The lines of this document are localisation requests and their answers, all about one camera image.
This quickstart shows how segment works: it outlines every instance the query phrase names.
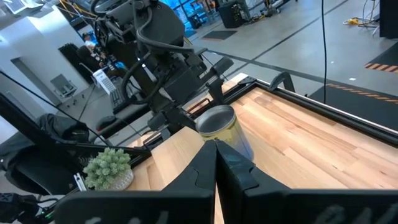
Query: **wooden table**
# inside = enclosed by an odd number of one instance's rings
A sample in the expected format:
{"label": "wooden table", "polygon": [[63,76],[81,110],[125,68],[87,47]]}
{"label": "wooden table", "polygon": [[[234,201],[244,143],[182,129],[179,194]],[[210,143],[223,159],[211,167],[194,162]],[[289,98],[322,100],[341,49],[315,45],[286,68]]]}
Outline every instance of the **wooden table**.
{"label": "wooden table", "polygon": [[[223,87],[231,88],[240,74]],[[239,122],[260,170],[293,189],[396,189],[398,150],[262,89],[235,101]],[[142,144],[139,139],[131,144]],[[202,147],[183,128],[134,168],[129,190],[161,190]],[[223,223],[218,196],[215,223]]]}

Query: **concrete floor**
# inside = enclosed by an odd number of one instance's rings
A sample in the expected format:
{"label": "concrete floor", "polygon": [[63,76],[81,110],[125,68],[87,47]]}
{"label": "concrete floor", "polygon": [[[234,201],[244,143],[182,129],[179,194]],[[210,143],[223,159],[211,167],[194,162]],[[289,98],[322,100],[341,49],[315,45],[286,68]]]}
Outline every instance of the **concrete floor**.
{"label": "concrete floor", "polygon": [[[204,56],[212,63],[221,55],[230,55],[234,65],[225,73],[228,78],[243,72],[271,82],[280,71],[289,70],[296,92],[310,95],[323,85],[319,81],[324,75],[320,4],[319,0],[290,1],[280,14],[239,27],[235,29],[237,33],[226,40],[201,39],[211,30],[226,30],[221,21],[197,30],[190,40],[211,50]],[[373,29],[343,25],[343,21],[351,17],[362,17],[363,4],[363,0],[325,1],[328,79],[398,96],[397,73],[364,68],[396,41],[380,38],[378,33],[372,36]],[[365,15],[370,10],[371,3],[368,3]],[[67,102],[70,107],[65,104],[62,109],[94,129],[100,118],[112,115],[109,96],[97,88],[89,88],[83,94],[85,99],[78,96],[76,105]],[[147,114],[131,126],[135,130],[142,129],[150,117]],[[114,145],[127,146],[139,137],[135,130],[127,126],[110,140]],[[12,187],[0,185],[0,192],[10,191]]]}

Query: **white pot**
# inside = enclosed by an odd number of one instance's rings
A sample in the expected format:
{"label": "white pot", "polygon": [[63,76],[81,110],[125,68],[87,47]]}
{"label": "white pot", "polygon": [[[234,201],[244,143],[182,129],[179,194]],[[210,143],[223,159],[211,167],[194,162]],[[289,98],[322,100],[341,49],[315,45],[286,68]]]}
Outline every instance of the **white pot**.
{"label": "white pot", "polygon": [[130,186],[133,179],[134,174],[131,169],[128,169],[115,179],[109,190],[124,190]]}

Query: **floor mat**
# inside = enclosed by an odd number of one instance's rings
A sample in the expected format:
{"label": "floor mat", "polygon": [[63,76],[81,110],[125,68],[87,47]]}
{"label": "floor mat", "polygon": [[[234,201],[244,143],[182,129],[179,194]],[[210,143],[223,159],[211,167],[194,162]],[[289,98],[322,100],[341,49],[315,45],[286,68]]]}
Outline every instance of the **floor mat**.
{"label": "floor mat", "polygon": [[398,43],[365,65],[365,68],[398,73]]}
{"label": "floor mat", "polygon": [[211,31],[202,37],[202,39],[208,40],[225,40],[236,33],[236,30],[224,30],[224,31]]}
{"label": "floor mat", "polygon": [[[309,96],[323,102],[323,87]],[[387,128],[398,130],[398,97],[351,85],[326,86],[326,103]]]}
{"label": "floor mat", "polygon": [[189,38],[189,37],[195,35],[196,33],[197,33],[197,32],[194,31],[194,30],[186,30],[186,31],[185,31],[185,37],[186,37],[186,38]]}

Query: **green succulent plant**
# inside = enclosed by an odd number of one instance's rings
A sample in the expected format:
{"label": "green succulent plant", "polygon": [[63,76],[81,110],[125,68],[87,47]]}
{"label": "green succulent plant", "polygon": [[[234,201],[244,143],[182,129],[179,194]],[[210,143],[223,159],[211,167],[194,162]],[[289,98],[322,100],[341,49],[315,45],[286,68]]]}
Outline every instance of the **green succulent plant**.
{"label": "green succulent plant", "polygon": [[107,147],[83,169],[87,174],[86,185],[96,190],[109,189],[115,178],[130,169],[129,161],[130,156],[122,149],[116,151]]}

